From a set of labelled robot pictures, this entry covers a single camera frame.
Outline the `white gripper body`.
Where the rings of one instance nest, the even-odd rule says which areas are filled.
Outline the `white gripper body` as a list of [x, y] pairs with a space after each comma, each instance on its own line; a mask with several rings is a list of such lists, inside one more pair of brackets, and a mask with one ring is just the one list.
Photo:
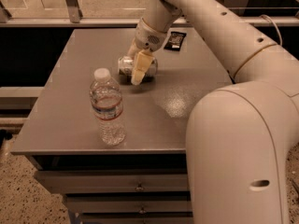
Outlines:
[[140, 19], [135, 29], [134, 47], [135, 50], [158, 50], [167, 37], [168, 27], [162, 31], [149, 26], [144, 19]]

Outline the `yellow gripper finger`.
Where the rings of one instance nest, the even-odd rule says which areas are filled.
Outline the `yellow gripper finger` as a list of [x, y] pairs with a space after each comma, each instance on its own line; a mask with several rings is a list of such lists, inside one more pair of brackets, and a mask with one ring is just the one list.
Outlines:
[[131, 77], [131, 83], [133, 85], [139, 85], [142, 82], [153, 60], [154, 57], [149, 50], [142, 49], [135, 55]]
[[140, 51], [140, 48], [137, 46], [135, 39], [132, 40], [131, 46], [127, 52], [127, 56], [133, 59], [135, 55]]

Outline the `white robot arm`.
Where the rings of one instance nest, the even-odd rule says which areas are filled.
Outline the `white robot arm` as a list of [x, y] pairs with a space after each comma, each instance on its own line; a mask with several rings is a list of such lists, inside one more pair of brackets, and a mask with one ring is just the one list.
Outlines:
[[194, 224], [289, 224], [286, 158], [299, 143], [299, 61], [215, 0], [149, 0], [128, 51], [132, 83], [185, 16], [233, 79], [186, 130]]

